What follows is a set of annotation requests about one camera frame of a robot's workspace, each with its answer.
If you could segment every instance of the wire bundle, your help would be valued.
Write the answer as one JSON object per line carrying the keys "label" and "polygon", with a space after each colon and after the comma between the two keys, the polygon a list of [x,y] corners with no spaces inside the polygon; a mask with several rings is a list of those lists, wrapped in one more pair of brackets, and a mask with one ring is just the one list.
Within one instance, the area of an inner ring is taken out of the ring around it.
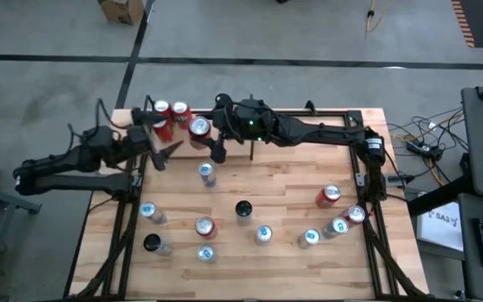
{"label": "wire bundle", "polygon": [[[430,123],[431,123],[432,118],[439,117],[439,116],[442,116],[444,114],[448,114],[448,113],[451,113],[451,112],[453,112],[452,116],[450,116],[449,118],[445,118],[443,121],[441,121],[441,122],[435,124],[434,126],[430,127]],[[467,144],[467,142],[464,139],[460,138],[455,133],[452,133],[452,131],[451,131],[452,126],[464,121],[464,119],[461,118],[461,117],[463,117],[463,109],[461,107],[457,107],[457,108],[448,110],[446,112],[441,112],[441,113],[436,114],[432,117],[413,116],[411,118],[410,123],[407,123],[407,124],[402,125],[402,126],[399,126],[399,125],[393,124],[393,123],[388,123],[387,125],[394,127],[392,129],[389,129],[390,132],[398,130],[398,129],[403,131],[403,133],[393,133],[392,136],[391,136],[392,139],[394,139],[398,142],[407,143],[407,142],[418,140],[418,141],[428,145],[430,148],[438,147],[439,149],[441,149],[443,151],[449,150],[449,149],[452,149],[452,148],[456,148],[458,146],[463,148],[465,151],[469,151],[469,145]],[[418,135],[413,134],[414,130],[413,131],[407,130],[407,127],[411,127],[411,126],[416,126],[416,128],[419,132]],[[441,134],[439,136],[436,136],[434,134],[435,129],[441,129]],[[452,138],[454,145],[447,147],[445,143],[441,143],[441,140],[446,133]],[[431,137],[432,140],[430,142],[426,142],[426,137]],[[400,147],[393,146],[393,147],[394,148],[406,148],[406,147],[402,147],[402,146],[400,146]],[[396,156],[418,156],[418,155],[417,154],[396,154]],[[445,178],[445,180],[447,182],[450,182],[449,177],[443,172],[443,170],[437,165],[437,163],[435,161],[433,161],[432,159],[423,159],[423,163],[424,163],[424,165],[426,165],[426,167],[428,169],[425,170],[424,172],[421,172],[419,174],[414,175],[415,177],[418,177],[418,176],[421,176],[421,175],[424,175],[424,174],[427,174],[428,172],[430,172],[432,174],[432,176],[434,177],[435,181],[437,181],[437,183],[439,185],[441,185],[441,186],[444,185],[444,182],[441,180],[442,177]]]}

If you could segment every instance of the soda can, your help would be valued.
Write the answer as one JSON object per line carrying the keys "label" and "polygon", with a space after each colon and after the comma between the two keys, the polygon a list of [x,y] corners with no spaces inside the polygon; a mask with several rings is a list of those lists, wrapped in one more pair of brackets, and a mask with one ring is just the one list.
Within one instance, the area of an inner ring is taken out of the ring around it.
{"label": "soda can", "polygon": [[348,232],[348,221],[342,217],[335,217],[330,223],[324,226],[322,236],[327,239],[335,238],[340,234]]}
{"label": "soda can", "polygon": [[216,186],[216,167],[212,163],[199,164],[199,175],[207,188]]}
{"label": "soda can", "polygon": [[339,216],[346,219],[350,227],[354,227],[360,225],[365,220],[366,213],[360,206],[350,206],[343,210]]}
{"label": "soda can", "polygon": [[247,200],[239,201],[236,204],[236,217],[240,226],[246,226],[251,223],[252,205]]}
{"label": "soda can", "polygon": [[216,260],[216,251],[210,245],[203,245],[197,250],[197,258],[206,263],[213,263]]}
{"label": "soda can", "polygon": [[167,221],[167,216],[152,202],[145,202],[141,205],[141,215],[155,224],[164,224]]}
{"label": "soda can", "polygon": [[209,217],[199,218],[195,223],[195,230],[204,239],[213,239],[217,236],[216,223]]}
{"label": "soda can", "polygon": [[272,240],[272,228],[269,226],[259,226],[255,236],[255,242],[259,246],[264,246]]}
{"label": "soda can", "polygon": [[173,246],[158,234],[150,234],[144,238],[144,249],[160,256],[170,256],[173,253]]}
{"label": "soda can", "polygon": [[298,237],[298,246],[300,248],[309,248],[319,242],[319,232],[315,229],[309,229]]}
{"label": "soda can", "polygon": [[325,188],[319,191],[316,196],[316,205],[320,209],[331,207],[340,198],[340,190],[336,185],[327,185]]}
{"label": "soda can", "polygon": [[154,103],[154,111],[157,112],[158,114],[161,114],[163,116],[167,117],[167,124],[169,127],[172,127],[174,122],[173,122],[173,110],[171,109],[171,106],[169,105],[169,102],[167,101],[156,101]]}
{"label": "soda can", "polygon": [[167,143],[173,140],[173,129],[169,127],[167,120],[154,124],[153,129],[162,143]]}
{"label": "soda can", "polygon": [[173,117],[174,121],[178,123],[180,128],[187,129],[193,119],[193,114],[191,113],[188,104],[184,102],[176,102],[173,104]]}
{"label": "soda can", "polygon": [[211,125],[210,121],[204,117],[196,117],[191,120],[188,132],[190,133],[190,145],[191,147],[201,150],[206,148],[202,143],[194,141],[197,138],[209,138],[210,137]]}

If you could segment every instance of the red and white can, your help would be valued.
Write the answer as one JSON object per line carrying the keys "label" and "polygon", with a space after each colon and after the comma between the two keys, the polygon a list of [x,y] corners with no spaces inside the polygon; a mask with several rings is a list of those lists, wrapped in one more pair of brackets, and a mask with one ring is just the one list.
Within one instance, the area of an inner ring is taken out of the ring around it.
{"label": "red and white can", "polygon": [[209,138],[210,137],[211,125],[210,121],[204,117],[196,117],[190,122],[190,127],[188,131],[190,133],[190,145],[191,147],[200,150],[206,148],[202,143],[197,143],[194,141],[196,138]]}
{"label": "red and white can", "polygon": [[158,114],[167,117],[167,124],[172,127],[174,125],[173,122],[173,110],[167,101],[156,101],[154,103],[154,111]]}
{"label": "red and white can", "polygon": [[173,129],[167,124],[167,120],[154,124],[153,129],[162,143],[167,143],[173,140]]}
{"label": "red and white can", "polygon": [[366,213],[360,206],[350,206],[343,210],[339,216],[346,219],[351,227],[354,227],[360,225],[365,220]]}
{"label": "red and white can", "polygon": [[331,207],[340,198],[340,190],[336,185],[327,185],[325,188],[319,191],[316,196],[316,205],[320,209],[326,209]]}
{"label": "red and white can", "polygon": [[204,239],[213,239],[217,235],[216,223],[209,217],[199,218],[195,223],[195,230]]}
{"label": "red and white can", "polygon": [[182,129],[187,129],[193,119],[193,114],[191,114],[191,109],[188,104],[184,102],[176,102],[173,104],[173,117],[174,121],[178,123]]}

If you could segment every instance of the wooden tabletop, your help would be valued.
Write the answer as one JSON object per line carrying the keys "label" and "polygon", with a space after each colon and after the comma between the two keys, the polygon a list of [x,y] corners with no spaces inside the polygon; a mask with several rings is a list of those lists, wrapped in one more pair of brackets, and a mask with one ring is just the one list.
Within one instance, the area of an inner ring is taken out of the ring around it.
{"label": "wooden tabletop", "polygon": [[[383,110],[361,110],[365,124],[386,139],[386,149],[394,157]],[[113,119],[119,114],[122,111],[115,111]],[[302,119],[329,125],[343,123],[338,117]],[[154,170],[148,161],[141,202],[153,201],[168,221],[156,226],[139,217],[127,299],[373,298],[361,226],[309,249],[300,249],[295,243],[306,229],[321,230],[332,217],[357,202],[347,147],[305,143],[278,148],[256,143],[253,161],[227,158],[218,167],[217,185],[212,189],[205,188],[197,174],[201,160],[173,159],[163,172]],[[393,172],[389,161],[383,170]],[[314,198],[327,184],[338,185],[342,197],[332,208],[322,210],[316,207]],[[387,191],[402,194],[395,188]],[[95,193],[91,206],[107,198],[105,193]],[[239,200],[249,200],[253,205],[250,226],[236,224],[234,206]],[[112,202],[88,216],[71,294],[82,290],[105,261],[116,209],[117,204]],[[392,256],[415,285],[427,292],[406,204],[389,198],[382,202],[382,211]],[[195,233],[195,221],[201,216],[211,216],[218,225],[218,235],[211,242]],[[255,230],[262,224],[273,229],[273,239],[265,247],[253,241]],[[173,256],[145,251],[143,239],[150,233],[171,241]],[[197,248],[204,243],[216,250],[213,264],[196,257]],[[384,292],[388,293],[380,258],[378,264]],[[112,290],[117,289],[118,280],[116,269]]]}

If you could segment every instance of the concrete floor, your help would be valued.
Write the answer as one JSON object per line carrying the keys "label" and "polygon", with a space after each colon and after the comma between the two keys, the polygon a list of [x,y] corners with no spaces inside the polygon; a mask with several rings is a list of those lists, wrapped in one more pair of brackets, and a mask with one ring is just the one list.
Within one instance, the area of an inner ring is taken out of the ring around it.
{"label": "concrete floor", "polygon": [[[450,1],[392,2],[380,28],[365,37],[368,7],[368,0],[282,6],[273,0],[157,0],[140,55],[483,63],[483,49],[465,45]],[[129,55],[136,32],[106,23],[95,3],[0,0],[0,54]],[[93,127],[97,97],[114,108],[125,69],[0,61],[0,190],[14,194],[11,172],[24,159],[64,152],[67,122],[77,130]],[[141,106],[145,94],[204,108],[219,92],[235,99],[253,93],[272,107],[300,107],[308,99],[318,107],[383,107],[389,122],[404,124],[413,115],[458,107],[460,89],[478,85],[483,70],[138,65],[126,107]],[[463,124],[453,131],[465,137]],[[454,148],[440,163],[450,178],[460,176],[460,155]],[[416,158],[397,163],[407,173],[424,170]],[[433,190],[436,184],[425,175],[410,187]],[[12,301],[62,295],[89,196],[30,198],[44,206],[39,216],[19,213],[14,220],[0,257],[6,272],[0,294]],[[429,254],[422,259],[431,293],[450,297],[463,287],[460,262]]]}

